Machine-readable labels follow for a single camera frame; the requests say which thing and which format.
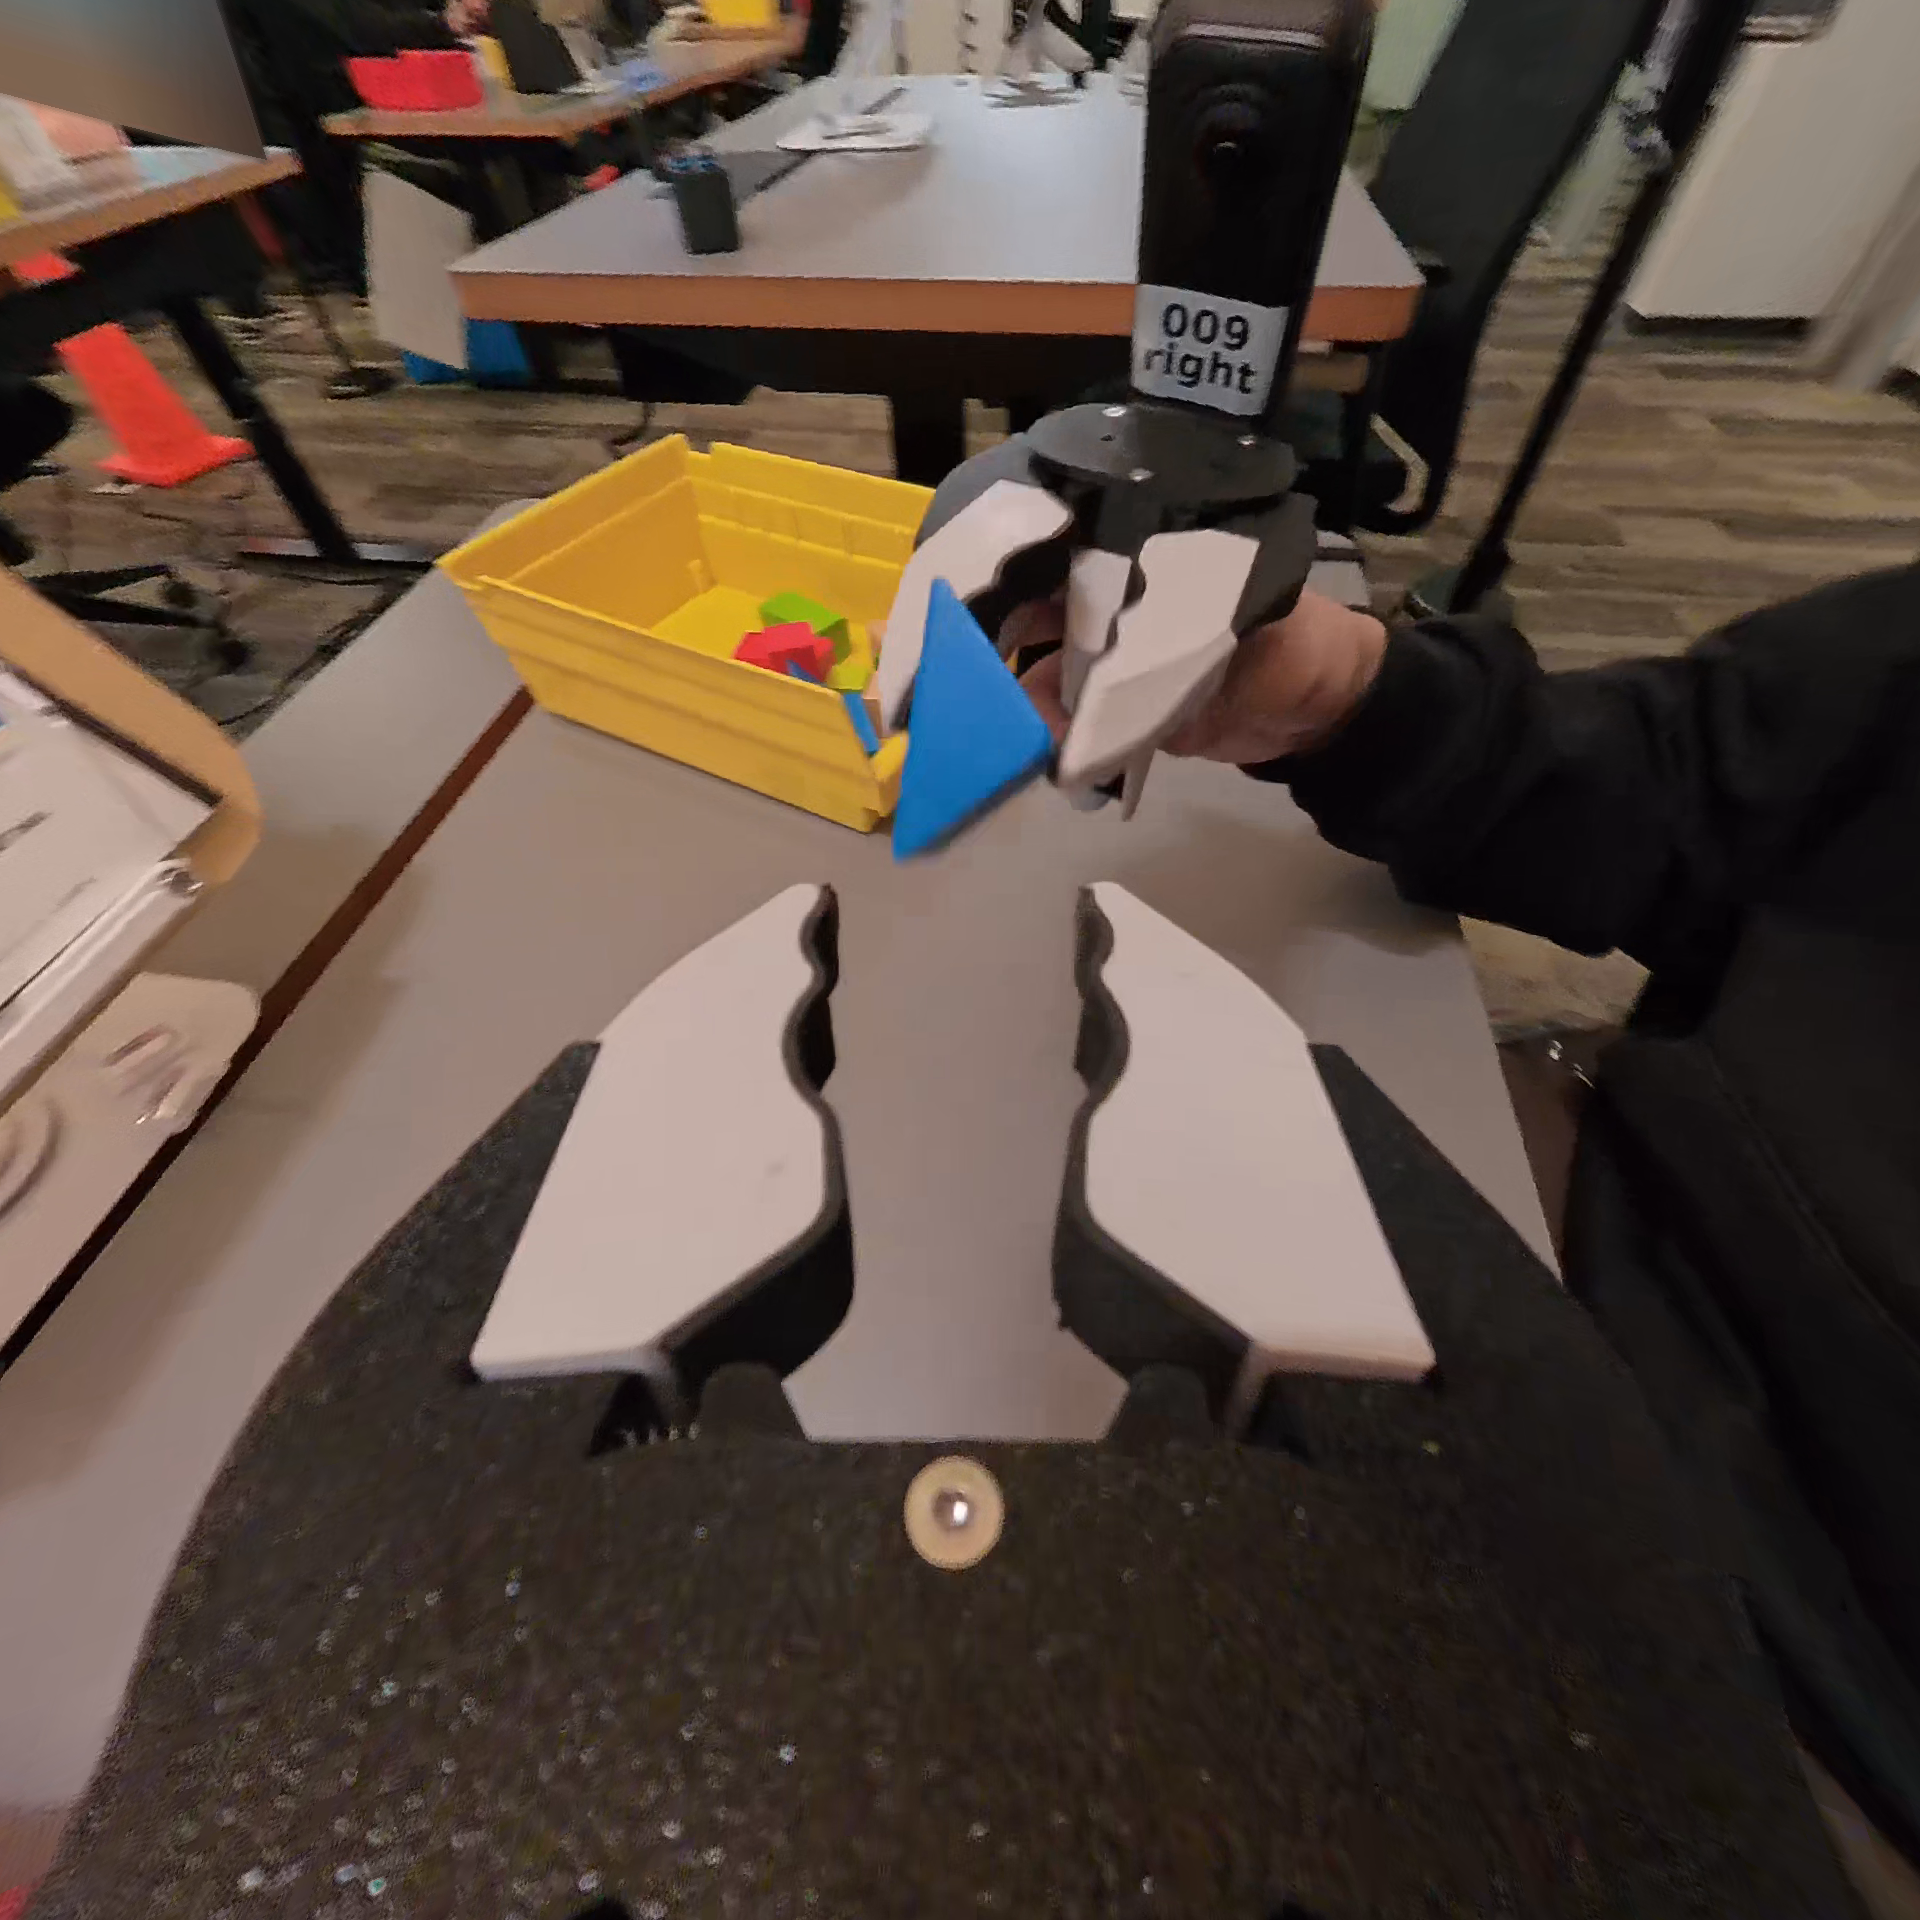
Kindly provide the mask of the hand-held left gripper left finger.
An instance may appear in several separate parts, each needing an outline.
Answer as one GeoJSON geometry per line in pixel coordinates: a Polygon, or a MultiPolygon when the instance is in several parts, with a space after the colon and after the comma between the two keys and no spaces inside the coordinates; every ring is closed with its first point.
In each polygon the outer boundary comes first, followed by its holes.
{"type": "Polygon", "coordinates": [[[472,1345],[483,1382],[785,1382],[841,1329],[837,934],[835,889],[789,884],[605,1027],[472,1345]]]}

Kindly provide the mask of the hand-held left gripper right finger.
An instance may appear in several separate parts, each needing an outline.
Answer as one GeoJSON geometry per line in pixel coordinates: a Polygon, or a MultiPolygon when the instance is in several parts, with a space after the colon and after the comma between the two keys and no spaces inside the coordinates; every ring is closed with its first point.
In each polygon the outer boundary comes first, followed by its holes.
{"type": "Polygon", "coordinates": [[[1186,1372],[1227,1428],[1283,1376],[1427,1382],[1434,1345],[1302,1030],[1113,880],[1077,897],[1073,984],[1062,1331],[1122,1382],[1186,1372]]]}

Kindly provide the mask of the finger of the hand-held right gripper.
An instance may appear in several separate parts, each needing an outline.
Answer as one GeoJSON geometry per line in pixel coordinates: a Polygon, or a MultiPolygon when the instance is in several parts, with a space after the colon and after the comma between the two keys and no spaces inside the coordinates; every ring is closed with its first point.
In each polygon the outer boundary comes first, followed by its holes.
{"type": "Polygon", "coordinates": [[[882,735],[901,730],[929,628],[930,591],[949,585],[979,628],[1006,654],[1012,614],[1066,584],[1075,511],[1024,483],[994,483],[926,536],[904,564],[893,603],[880,622],[874,700],[882,735]]]}
{"type": "Polygon", "coordinates": [[[1062,619],[1057,785],[1080,809],[1120,788],[1129,819],[1162,742],[1205,703],[1233,659],[1259,542],[1236,534],[1152,536],[1128,560],[1073,555],[1062,619]]]}

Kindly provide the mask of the blue triangular block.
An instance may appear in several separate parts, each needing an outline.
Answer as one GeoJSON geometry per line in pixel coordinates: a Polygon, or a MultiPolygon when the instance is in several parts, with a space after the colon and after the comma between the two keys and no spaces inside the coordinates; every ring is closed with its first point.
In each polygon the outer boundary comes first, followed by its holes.
{"type": "Polygon", "coordinates": [[[933,582],[906,719],[893,814],[899,862],[930,858],[1029,788],[1053,752],[1049,723],[947,582],[933,582]]]}

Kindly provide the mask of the person's right forearm black sleeve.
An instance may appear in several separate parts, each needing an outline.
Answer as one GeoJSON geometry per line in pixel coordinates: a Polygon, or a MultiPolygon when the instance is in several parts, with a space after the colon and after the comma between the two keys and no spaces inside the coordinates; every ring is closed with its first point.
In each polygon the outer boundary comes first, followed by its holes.
{"type": "Polygon", "coordinates": [[[1326,737],[1243,770],[1414,906],[1626,954],[1638,1025],[1704,1025],[1789,927],[1828,939],[1813,994],[1916,1010],[1910,562],[1566,672],[1500,619],[1420,619],[1326,737]]]}

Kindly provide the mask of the person's right hand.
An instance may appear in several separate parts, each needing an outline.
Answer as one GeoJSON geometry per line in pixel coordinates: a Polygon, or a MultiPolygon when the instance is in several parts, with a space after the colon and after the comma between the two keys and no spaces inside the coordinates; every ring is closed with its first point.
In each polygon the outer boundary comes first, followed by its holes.
{"type": "Polygon", "coordinates": [[[1220,683],[1162,751],[1240,768],[1313,752],[1360,706],[1385,646],[1376,615],[1306,591],[1236,646],[1220,683]]]}

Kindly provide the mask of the black office chair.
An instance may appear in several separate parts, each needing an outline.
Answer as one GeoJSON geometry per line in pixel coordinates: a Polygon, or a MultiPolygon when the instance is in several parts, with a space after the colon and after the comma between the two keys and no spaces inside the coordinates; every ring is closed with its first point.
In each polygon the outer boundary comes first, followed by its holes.
{"type": "Polygon", "coordinates": [[[1385,146],[1371,198],[1427,288],[1382,354],[1350,529],[1414,536],[1440,513],[1481,337],[1531,227],[1585,151],[1653,3],[1469,3],[1385,146]]]}

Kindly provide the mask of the grey table with wooden edge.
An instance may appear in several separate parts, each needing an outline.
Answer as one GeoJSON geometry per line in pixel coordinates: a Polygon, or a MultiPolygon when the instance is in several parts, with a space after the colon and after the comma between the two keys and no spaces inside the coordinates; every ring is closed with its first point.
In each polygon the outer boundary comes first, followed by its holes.
{"type": "MultiPolygon", "coordinates": [[[[896,468],[960,463],[966,401],[1042,414],[1124,390],[1137,314],[1146,104],[1116,82],[1016,105],[982,82],[907,82],[909,151],[814,153],[738,210],[741,252],[690,256],[675,201],[627,180],[472,252],[474,321],[641,329],[782,393],[882,395],[896,468]]],[[[1409,334],[1425,278],[1342,175],[1300,346],[1409,334]]]]}

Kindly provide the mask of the yellow plastic bin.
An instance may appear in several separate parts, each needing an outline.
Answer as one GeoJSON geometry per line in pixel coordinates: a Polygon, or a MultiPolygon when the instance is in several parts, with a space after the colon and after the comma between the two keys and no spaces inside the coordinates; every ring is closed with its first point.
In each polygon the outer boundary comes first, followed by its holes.
{"type": "Polygon", "coordinates": [[[533,703],[872,833],[906,737],[867,746],[841,689],[736,659],[782,595],[874,656],[933,492],[760,448],[659,439],[457,544],[438,569],[533,703]]]}

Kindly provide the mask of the black tripod stand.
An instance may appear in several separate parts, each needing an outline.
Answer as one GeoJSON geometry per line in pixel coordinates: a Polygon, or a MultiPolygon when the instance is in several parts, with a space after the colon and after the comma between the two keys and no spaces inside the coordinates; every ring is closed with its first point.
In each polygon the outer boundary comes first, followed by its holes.
{"type": "Polygon", "coordinates": [[[1509,538],[1518,529],[1520,513],[1653,230],[1661,220],[1669,195],[1707,123],[1722,75],[1738,50],[1750,10],[1750,3],[1685,3],[1661,11],[1638,64],[1638,87],[1624,107],[1624,144],[1634,176],[1632,200],[1488,521],[1448,585],[1436,591],[1434,603],[1440,614],[1459,618],[1496,603],[1510,568],[1509,538]]]}

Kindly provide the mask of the black box-shaped device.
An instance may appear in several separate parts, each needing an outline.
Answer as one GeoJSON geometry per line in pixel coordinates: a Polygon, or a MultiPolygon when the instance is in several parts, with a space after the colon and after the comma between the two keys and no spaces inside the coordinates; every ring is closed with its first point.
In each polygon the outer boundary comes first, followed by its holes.
{"type": "Polygon", "coordinates": [[[682,242],[690,256],[741,252],[736,187],[724,156],[682,151],[665,164],[680,215],[682,242]]]}

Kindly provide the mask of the person's black clothing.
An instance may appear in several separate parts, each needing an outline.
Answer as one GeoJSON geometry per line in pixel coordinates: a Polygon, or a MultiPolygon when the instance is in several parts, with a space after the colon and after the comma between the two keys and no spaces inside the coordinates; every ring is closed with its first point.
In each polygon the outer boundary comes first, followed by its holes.
{"type": "Polygon", "coordinates": [[[1576,1297],[1638,1382],[1796,1736],[1916,1852],[1916,938],[1758,916],[1598,1057],[1576,1297]]]}

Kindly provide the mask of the white cabinet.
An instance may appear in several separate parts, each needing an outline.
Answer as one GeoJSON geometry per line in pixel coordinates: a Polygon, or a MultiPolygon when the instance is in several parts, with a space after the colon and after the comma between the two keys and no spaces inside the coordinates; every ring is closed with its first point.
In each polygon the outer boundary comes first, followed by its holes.
{"type": "Polygon", "coordinates": [[[1917,6],[1834,6],[1748,41],[1624,311],[1644,329],[1789,334],[1852,393],[1916,383],[1917,6]]]}

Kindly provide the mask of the cardboard box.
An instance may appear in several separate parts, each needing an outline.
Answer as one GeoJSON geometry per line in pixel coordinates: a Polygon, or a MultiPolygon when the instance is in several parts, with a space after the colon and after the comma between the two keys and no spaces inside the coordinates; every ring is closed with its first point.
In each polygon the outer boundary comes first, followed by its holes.
{"type": "Polygon", "coordinates": [[[250,862],[256,782],[176,698],[3,576],[3,1103],[250,862]]]}

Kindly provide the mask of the red plastic bin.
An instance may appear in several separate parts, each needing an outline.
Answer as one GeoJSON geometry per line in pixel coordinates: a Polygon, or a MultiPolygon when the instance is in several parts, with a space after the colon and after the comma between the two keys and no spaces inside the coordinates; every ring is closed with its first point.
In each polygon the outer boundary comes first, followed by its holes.
{"type": "Polygon", "coordinates": [[[347,82],[371,112],[445,114],[486,102],[483,73],[462,44],[396,56],[357,56],[342,63],[347,82]]]}

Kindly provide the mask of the orange cone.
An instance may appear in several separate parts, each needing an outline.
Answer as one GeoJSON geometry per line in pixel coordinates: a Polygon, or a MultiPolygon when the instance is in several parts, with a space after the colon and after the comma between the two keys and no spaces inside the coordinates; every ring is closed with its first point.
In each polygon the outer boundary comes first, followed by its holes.
{"type": "Polygon", "coordinates": [[[121,328],[82,332],[59,344],[58,354],[113,439],[113,451],[98,463],[113,481],[180,489],[254,460],[246,439],[205,428],[121,328]]]}

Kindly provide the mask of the wooden desk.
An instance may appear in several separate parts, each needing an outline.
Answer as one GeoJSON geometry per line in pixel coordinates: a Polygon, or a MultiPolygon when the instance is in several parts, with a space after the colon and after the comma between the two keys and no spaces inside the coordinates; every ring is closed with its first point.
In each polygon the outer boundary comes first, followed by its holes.
{"type": "Polygon", "coordinates": [[[299,175],[292,151],[245,159],[213,150],[133,146],[84,161],[40,209],[5,218],[5,376],[34,376],[66,338],[157,316],[238,435],[252,447],[299,539],[245,548],[256,564],[371,569],[330,498],[282,433],[252,372],[208,311],[252,296],[266,275],[242,203],[299,175]]]}

